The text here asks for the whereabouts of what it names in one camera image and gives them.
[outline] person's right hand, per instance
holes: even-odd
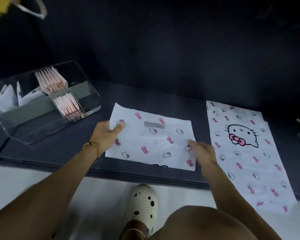
[[[216,152],[214,147],[204,142],[195,142],[188,140],[188,144],[194,150],[195,156],[201,166],[207,165],[209,163],[217,164]]]

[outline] hello kitty print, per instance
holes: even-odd
[[[255,208],[280,214],[297,202],[261,112],[207,101],[218,164]]]
[[[106,157],[189,171],[196,169],[196,157],[189,139],[195,141],[191,121],[128,109],[115,104],[110,128],[125,122]]]

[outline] yellow bracelet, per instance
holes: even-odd
[[[99,155],[100,149],[99,149],[98,145],[96,143],[90,141],[90,142],[85,143],[83,145],[82,149],[84,149],[87,145],[93,145],[96,148],[96,150],[98,152],[98,157],[96,158],[96,161],[97,161],[97,159],[100,157],[100,155]]]

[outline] transparent storage box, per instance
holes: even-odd
[[[80,65],[67,61],[31,72],[0,80],[0,92],[4,85],[12,85],[17,95],[17,82],[23,94],[28,94],[39,87],[35,72],[54,67],[68,82],[68,88],[40,97],[22,106],[14,104],[12,108],[0,109],[0,125],[8,136],[24,144],[30,144],[55,133],[61,128],[72,124],[100,110],[100,95],[93,87]],[[81,106],[74,112],[63,116],[53,102],[53,98],[70,92]]]

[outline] tiled floor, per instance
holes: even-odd
[[[26,187],[48,173],[0,167],[0,209]],[[86,177],[78,187],[58,239],[118,239],[130,192],[136,184]],[[211,191],[151,185],[158,195],[159,216],[155,230],[184,205],[216,207]],[[260,212],[283,240],[300,240],[300,202],[288,216]]]

